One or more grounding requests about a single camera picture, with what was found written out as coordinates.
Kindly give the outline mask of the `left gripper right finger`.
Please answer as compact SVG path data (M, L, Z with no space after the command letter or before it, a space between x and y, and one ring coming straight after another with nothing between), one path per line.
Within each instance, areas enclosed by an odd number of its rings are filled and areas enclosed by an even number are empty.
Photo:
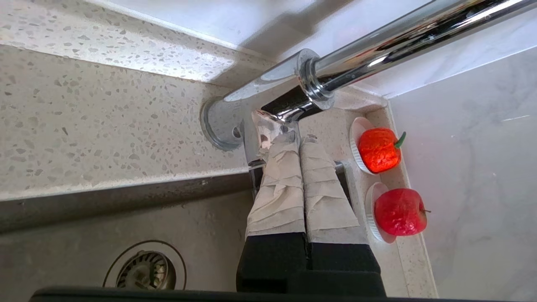
M368 237L339 181L334 161L316 136L300 145L308 237L308 269L301 291L334 296L385 296Z

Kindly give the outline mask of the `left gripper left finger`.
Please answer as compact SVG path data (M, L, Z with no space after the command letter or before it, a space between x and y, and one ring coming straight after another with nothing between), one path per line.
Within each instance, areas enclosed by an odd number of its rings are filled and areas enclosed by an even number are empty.
M307 269L303 179L299 140L274 139L261 185L247 217L236 273L239 292L285 293L289 280Z

